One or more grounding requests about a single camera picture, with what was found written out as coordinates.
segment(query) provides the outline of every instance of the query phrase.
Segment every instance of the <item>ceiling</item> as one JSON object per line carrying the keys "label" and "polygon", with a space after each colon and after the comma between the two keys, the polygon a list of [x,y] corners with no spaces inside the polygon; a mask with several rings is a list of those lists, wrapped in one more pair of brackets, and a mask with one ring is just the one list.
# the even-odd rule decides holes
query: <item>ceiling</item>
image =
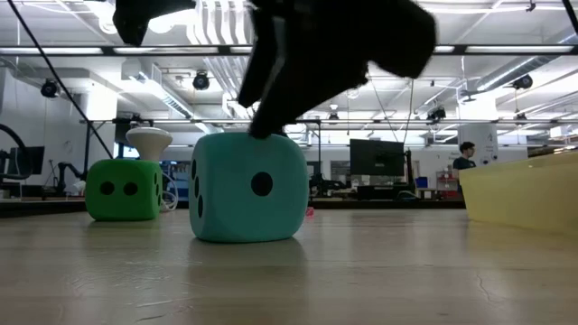
{"label": "ceiling", "polygon": [[[227,2],[228,28],[223,27],[222,12],[227,6],[220,0],[211,2],[203,0],[201,15],[209,18],[203,23],[207,33],[210,25],[215,26],[217,42],[231,43],[223,36],[227,29],[232,35],[232,42],[239,38],[236,27],[242,25],[242,33],[248,42],[253,34],[247,14],[242,20],[235,14],[235,8],[240,2]],[[536,10],[527,13],[528,0],[422,0],[418,3],[434,14],[438,23],[439,43],[478,43],[478,44],[528,44],[549,43],[564,30],[571,28],[570,21],[563,10],[561,1],[535,1]],[[82,1],[23,1],[18,2],[24,19],[32,28],[34,35],[45,45],[111,45],[122,44],[117,34],[103,32],[99,25],[98,15],[93,13],[92,4]],[[210,8],[216,6],[215,22],[210,19]],[[187,37],[186,20],[175,20],[174,27],[166,33],[149,31],[144,39],[144,46],[160,44],[190,45]],[[0,46],[30,45],[31,41],[24,31],[18,32],[18,24],[8,4],[0,0]],[[222,107],[223,88],[226,80],[215,79],[214,67],[216,60],[201,57],[171,58],[146,57],[141,58],[144,66],[156,65],[163,72],[163,84],[172,89],[183,101],[187,102],[199,115],[210,118],[225,118],[227,114]],[[337,105],[336,112],[340,118],[415,118],[436,106],[444,106],[448,118],[455,116],[457,101],[454,88],[468,80],[475,80],[489,75],[492,71],[520,58],[511,56],[476,56],[476,57],[434,57],[424,73],[417,80],[400,79],[379,68],[370,65],[367,85],[359,89],[359,95],[338,95],[331,100],[315,107],[305,118],[327,118],[331,112],[330,106]],[[120,110],[130,110],[143,116],[167,118],[171,116],[170,109],[155,97],[134,87],[134,84],[119,79],[117,73],[122,66],[121,58],[54,58],[56,67],[83,68],[107,79],[122,93]],[[226,68],[232,88],[240,84],[247,58],[222,61],[220,67]],[[38,58],[21,58],[20,69],[26,65],[36,70],[44,68]],[[556,101],[573,93],[573,85],[578,81],[578,57],[561,57],[530,72],[534,86],[528,90],[514,93],[513,88],[498,88],[494,90],[497,98],[497,109],[500,116],[512,117],[516,109],[528,108],[531,118],[553,118],[568,113],[578,114],[578,99],[566,100],[562,105],[543,109],[532,114],[534,107]],[[192,79],[197,70],[208,70],[210,87],[207,90],[195,91]],[[443,99],[434,103],[429,101],[435,95],[446,90]]]}

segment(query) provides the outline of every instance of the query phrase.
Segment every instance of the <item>ceiling light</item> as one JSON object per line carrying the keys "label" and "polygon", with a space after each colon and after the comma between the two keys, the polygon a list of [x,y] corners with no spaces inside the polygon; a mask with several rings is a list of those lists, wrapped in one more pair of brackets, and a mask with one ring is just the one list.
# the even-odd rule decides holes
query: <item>ceiling light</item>
{"label": "ceiling light", "polygon": [[212,124],[251,124],[251,120],[233,120],[233,119],[201,119],[194,121]]}
{"label": "ceiling light", "polygon": [[468,46],[466,52],[476,53],[567,53],[573,49],[573,46],[552,46],[552,45],[519,45],[519,46]]}
{"label": "ceiling light", "polygon": [[253,50],[252,46],[232,46],[231,53],[250,53]]}
{"label": "ceiling light", "polygon": [[166,120],[154,120],[154,123],[157,124],[190,124],[191,121],[190,120],[170,120],[170,119],[166,119]]}
{"label": "ceiling light", "polygon": [[[42,48],[47,55],[67,55],[67,54],[85,54],[94,55],[102,54],[100,48],[85,48],[85,47],[49,47]],[[1,55],[40,55],[35,47],[3,47],[0,48]]]}
{"label": "ceiling light", "polygon": [[217,54],[219,53],[219,48],[214,46],[199,46],[199,47],[116,47],[112,49],[117,54],[146,54],[155,53],[159,54]]}
{"label": "ceiling light", "polygon": [[441,46],[436,46],[436,47],[435,47],[435,52],[436,52],[436,53],[450,53],[450,52],[453,52],[454,49],[455,49],[454,46],[444,46],[444,45],[441,45]]}

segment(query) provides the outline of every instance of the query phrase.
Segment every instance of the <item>computer monitor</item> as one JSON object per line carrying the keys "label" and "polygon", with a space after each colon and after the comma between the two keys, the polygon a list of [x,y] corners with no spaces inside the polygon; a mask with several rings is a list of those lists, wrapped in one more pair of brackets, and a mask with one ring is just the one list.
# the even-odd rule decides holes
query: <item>computer monitor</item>
{"label": "computer monitor", "polygon": [[404,144],[376,140],[350,140],[351,175],[404,176]]}
{"label": "computer monitor", "polygon": [[44,164],[44,147],[26,147],[26,150],[28,151],[28,154],[30,154],[32,166],[30,165],[29,161],[26,161],[22,149],[11,148],[11,159],[8,163],[9,174],[25,174],[28,171],[32,171],[32,175],[42,174],[42,165]]}

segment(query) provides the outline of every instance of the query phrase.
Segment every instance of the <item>man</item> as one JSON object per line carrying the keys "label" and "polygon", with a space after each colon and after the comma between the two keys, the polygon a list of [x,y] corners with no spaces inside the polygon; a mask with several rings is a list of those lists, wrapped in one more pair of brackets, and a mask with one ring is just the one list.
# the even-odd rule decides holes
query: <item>man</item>
{"label": "man", "polygon": [[460,145],[460,153],[461,157],[453,161],[453,169],[455,170],[455,176],[458,179],[458,192],[463,194],[459,171],[476,167],[476,163],[470,160],[470,158],[476,153],[476,145],[471,142],[464,142]]}

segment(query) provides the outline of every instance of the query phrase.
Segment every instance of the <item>table surface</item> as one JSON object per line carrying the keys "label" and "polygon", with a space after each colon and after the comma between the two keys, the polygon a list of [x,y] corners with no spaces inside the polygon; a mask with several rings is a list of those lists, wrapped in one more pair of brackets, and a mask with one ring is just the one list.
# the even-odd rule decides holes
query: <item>table surface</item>
{"label": "table surface", "polygon": [[0,324],[575,324],[578,239],[464,210],[316,210],[215,245],[186,210],[0,219]]}

